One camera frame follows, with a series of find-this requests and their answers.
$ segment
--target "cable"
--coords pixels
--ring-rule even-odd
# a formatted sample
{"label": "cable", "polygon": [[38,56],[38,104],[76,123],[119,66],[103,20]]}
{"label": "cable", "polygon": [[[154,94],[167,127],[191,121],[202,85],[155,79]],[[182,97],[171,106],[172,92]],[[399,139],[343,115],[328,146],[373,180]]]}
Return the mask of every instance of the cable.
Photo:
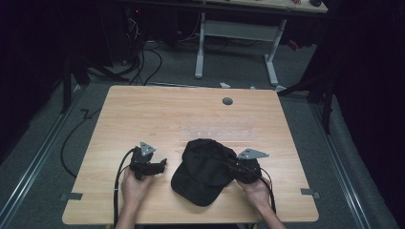
{"label": "cable", "polygon": [[220,42],[217,42],[217,44],[224,42],[224,45],[222,47],[218,48],[218,49],[210,49],[206,45],[204,45],[203,47],[208,51],[213,51],[213,52],[221,51],[221,50],[225,49],[227,47],[227,45],[228,45],[228,40],[227,39],[225,41],[221,41],[221,39],[212,38],[212,40],[220,40]]}
{"label": "cable", "polygon": [[186,40],[186,41],[181,41],[181,42],[179,42],[179,45],[180,45],[180,46],[183,46],[183,47],[186,47],[186,48],[194,48],[194,47],[197,47],[197,46],[200,44],[199,41],[193,42],[192,45],[184,45],[184,43],[193,41],[193,40],[196,39],[196,38],[198,38],[198,36],[194,37],[193,39],[189,39],[189,40]]}
{"label": "cable", "polygon": [[145,64],[145,54],[144,54],[144,52],[143,52],[143,47],[142,47],[142,49],[141,49],[141,54],[142,54],[142,63],[140,64],[140,67],[139,67],[139,69],[138,69],[137,74],[136,74],[136,75],[132,78],[132,80],[129,82],[129,85],[131,85],[131,84],[134,82],[135,79],[138,81],[138,77],[140,78],[140,72],[142,72],[143,66],[144,66],[144,64]]}
{"label": "cable", "polygon": [[65,159],[63,157],[64,151],[65,151],[65,147],[66,144],[68,143],[69,139],[71,138],[71,136],[73,135],[73,133],[87,120],[91,119],[93,117],[93,115],[97,114],[98,112],[101,111],[101,108],[97,109],[95,112],[91,113],[89,116],[85,117],[81,122],[79,122],[68,134],[68,136],[66,137],[65,141],[63,142],[62,148],[60,149],[60,162],[62,163],[63,168],[66,170],[66,172],[68,172],[69,175],[71,175],[74,178],[77,178],[77,175],[75,173],[73,173],[68,166],[66,166],[65,164]]}
{"label": "cable", "polygon": [[193,40],[193,39],[199,37],[199,35],[196,35],[196,36],[194,36],[194,37],[191,37],[191,36],[194,35],[194,33],[195,33],[196,30],[197,30],[197,27],[199,26],[199,22],[200,22],[201,16],[202,16],[202,14],[199,13],[199,17],[197,18],[196,26],[194,27],[194,30],[191,32],[191,34],[190,34],[187,38],[184,38],[183,40],[178,40],[178,43],[183,42],[183,41]]}
{"label": "cable", "polygon": [[277,212],[276,212],[276,203],[275,203],[274,194],[273,194],[273,183],[271,182],[270,175],[266,172],[266,170],[260,168],[261,170],[265,171],[265,173],[268,176],[268,179],[270,182],[270,186],[268,186],[267,182],[262,177],[257,176],[255,173],[253,173],[253,171],[251,171],[249,168],[247,168],[243,164],[239,164],[239,165],[244,167],[244,169],[246,169],[248,172],[250,172],[252,175],[254,175],[256,178],[260,179],[264,183],[264,185],[267,187],[268,192],[270,194],[271,208],[273,209],[274,214],[276,214]]}
{"label": "cable", "polygon": [[[130,73],[130,72],[132,72],[132,71],[138,66],[138,64],[139,64],[139,63],[138,63],[138,61],[137,61],[137,58],[135,57],[134,62],[132,63],[132,65],[131,65],[128,69],[123,70],[123,71],[121,71],[121,72],[119,72],[119,73],[116,73],[116,74],[122,76],[122,75],[125,75],[125,74],[127,74],[127,73]],[[92,70],[90,70],[90,69],[87,69],[87,73],[90,74],[90,75],[92,75],[92,76],[95,76],[95,77],[106,77],[105,74],[103,74],[103,73],[96,73],[96,72],[94,72],[94,71],[92,71]]]}
{"label": "cable", "polygon": [[160,46],[161,46],[159,40],[146,41],[145,44],[146,44],[146,43],[158,43],[158,45],[157,45],[156,47],[154,47],[153,49],[147,49],[147,50],[144,49],[145,51],[157,50],[157,49],[160,48]]}
{"label": "cable", "polygon": [[134,42],[137,42],[138,34],[140,34],[140,33],[139,33],[139,26],[138,26],[138,23],[137,23],[136,21],[134,21],[134,19],[132,19],[132,18],[128,18],[128,20],[131,21],[132,23],[134,23],[134,24],[132,25],[132,28],[129,30],[129,32],[131,32],[131,31],[134,29],[134,26],[137,26],[137,30],[135,31],[135,37],[134,37]]}
{"label": "cable", "polygon": [[242,79],[242,78],[241,78],[241,80],[244,81],[244,83],[250,85],[250,89],[256,89],[256,88],[253,86],[253,84],[251,84],[249,81],[244,80],[244,79]]}
{"label": "cable", "polygon": [[265,43],[265,41],[255,40],[249,44],[244,44],[241,42],[237,42],[238,40],[241,40],[241,39],[228,39],[228,42],[232,45],[239,45],[239,46],[244,46],[244,47],[250,47],[250,46],[255,46],[255,45],[260,45],[260,44]]}
{"label": "cable", "polygon": [[135,151],[135,148],[131,149],[126,153],[124,158],[122,159],[121,163],[119,164],[118,171],[117,171],[117,176],[116,176],[116,182],[114,184],[114,228],[116,228],[117,223],[118,223],[118,185],[119,185],[119,176],[121,173],[124,171],[124,169],[128,166],[126,166],[124,169],[122,168],[123,163],[125,162],[126,157],[129,156],[129,154],[133,153]]}
{"label": "cable", "polygon": [[156,70],[155,70],[151,75],[149,75],[149,76],[146,78],[145,82],[143,83],[143,86],[146,86],[146,84],[148,83],[149,79],[151,79],[152,76],[153,76],[155,73],[158,72],[158,70],[159,70],[160,67],[161,67],[161,63],[162,63],[160,54],[158,54],[157,52],[155,52],[155,51],[153,51],[153,50],[148,50],[148,51],[149,51],[149,52],[153,52],[154,54],[156,54],[156,55],[159,57],[159,59],[160,59],[160,63],[159,63],[159,65],[158,65],[158,67],[156,68]]}

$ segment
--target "metal frame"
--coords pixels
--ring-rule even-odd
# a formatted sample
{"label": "metal frame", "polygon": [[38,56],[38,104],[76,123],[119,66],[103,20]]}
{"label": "metal frame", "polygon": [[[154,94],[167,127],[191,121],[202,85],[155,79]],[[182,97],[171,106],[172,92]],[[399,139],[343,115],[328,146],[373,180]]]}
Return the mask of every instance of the metal frame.
{"label": "metal frame", "polygon": [[352,185],[352,181],[349,178],[345,166],[343,165],[343,162],[340,159],[336,147],[333,144],[333,140],[331,139],[330,135],[325,131],[322,125],[322,114],[321,111],[319,110],[318,105],[310,103],[309,107],[312,111],[312,114],[315,116],[317,120],[316,123],[318,124],[319,129],[322,132],[322,136],[324,137],[325,142],[327,143],[330,153],[331,164],[336,173],[336,177],[340,183],[340,186],[342,187],[342,191],[346,197],[346,201],[348,202],[349,208],[352,211],[352,215],[354,221],[357,224],[357,227],[361,229],[372,228],[367,218],[367,214],[364,211],[363,206],[361,205],[361,201],[358,197],[358,194]]}
{"label": "metal frame", "polygon": [[14,191],[12,192],[9,200],[7,201],[6,205],[0,212],[0,228],[8,228],[15,213],[17,212],[19,206],[21,205],[22,201],[24,200],[27,193],[30,191],[31,186],[35,182],[36,177],[38,176],[39,172],[42,169],[42,166],[45,164],[48,156],[52,152],[52,147],[54,141],[57,139],[60,130],[62,129],[63,125],[66,122],[69,114],[72,111],[72,107],[78,101],[78,99],[83,95],[85,88],[76,86],[74,94],[75,98],[73,103],[66,111],[65,114],[61,114],[57,121],[54,123],[51,130],[48,132],[44,142],[42,143],[41,147],[39,148],[38,152],[36,153],[34,159],[32,160],[30,166],[28,167],[27,171],[18,181],[17,186],[15,187]]}
{"label": "metal frame", "polygon": [[221,36],[239,39],[259,40],[271,42],[272,46],[269,54],[265,55],[265,62],[270,83],[273,86],[278,85],[277,75],[274,70],[273,58],[283,35],[287,20],[283,19],[278,27],[259,26],[243,23],[233,23],[224,21],[213,21],[205,19],[205,12],[202,12],[200,28],[200,46],[197,53],[196,78],[203,78],[203,43],[207,35]]}

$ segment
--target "table top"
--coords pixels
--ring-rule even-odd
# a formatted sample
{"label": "table top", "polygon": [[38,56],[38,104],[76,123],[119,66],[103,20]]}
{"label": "table top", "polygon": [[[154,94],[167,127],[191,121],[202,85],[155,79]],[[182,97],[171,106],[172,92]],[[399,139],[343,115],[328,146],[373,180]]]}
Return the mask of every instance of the table top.
{"label": "table top", "polygon": [[[231,105],[223,99],[231,98]],[[63,214],[67,224],[111,224],[117,168],[143,141],[157,150],[151,162],[167,158],[142,203],[137,223],[238,223],[260,221],[236,181],[207,207],[175,193],[170,180],[189,140],[216,139],[236,154],[246,148],[269,153],[258,159],[271,176],[277,215],[282,221],[316,221],[309,185],[277,93],[270,90],[113,86]],[[119,192],[119,208],[122,196]]]}
{"label": "table top", "polygon": [[309,0],[301,0],[299,4],[294,4],[292,0],[205,0],[207,3],[222,3],[233,5],[245,5],[250,7],[270,8],[280,10],[294,10],[305,12],[326,13],[328,8],[324,3],[319,7],[314,7]]}

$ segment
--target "desk leg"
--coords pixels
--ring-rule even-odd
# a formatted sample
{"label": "desk leg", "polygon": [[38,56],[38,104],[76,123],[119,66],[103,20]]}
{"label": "desk leg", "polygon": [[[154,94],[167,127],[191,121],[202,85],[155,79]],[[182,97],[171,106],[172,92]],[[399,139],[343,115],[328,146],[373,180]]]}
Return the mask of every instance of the desk leg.
{"label": "desk leg", "polygon": [[72,104],[72,81],[71,72],[69,68],[69,57],[63,62],[63,108],[62,112],[65,114]]}
{"label": "desk leg", "polygon": [[273,86],[278,85],[277,75],[276,75],[276,72],[274,71],[274,66],[273,66],[273,58],[277,51],[277,47],[280,43],[281,36],[283,35],[283,31],[284,31],[284,27],[286,26],[286,23],[287,23],[286,19],[281,21],[280,26],[278,27],[278,30],[276,32],[270,54],[265,55],[268,76],[270,77],[270,83]]}
{"label": "desk leg", "polygon": [[203,78],[203,40],[205,36],[205,12],[202,12],[202,22],[200,28],[200,46],[197,54],[196,78]]}

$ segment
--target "black cap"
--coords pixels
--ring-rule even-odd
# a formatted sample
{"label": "black cap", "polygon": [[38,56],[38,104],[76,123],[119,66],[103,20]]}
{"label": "black cap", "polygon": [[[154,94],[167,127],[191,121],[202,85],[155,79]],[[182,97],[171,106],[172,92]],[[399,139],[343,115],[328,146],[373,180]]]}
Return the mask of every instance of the black cap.
{"label": "black cap", "polygon": [[235,152],[215,140],[189,141],[172,189],[198,206],[208,206],[233,179],[226,166],[229,159],[236,159]]}

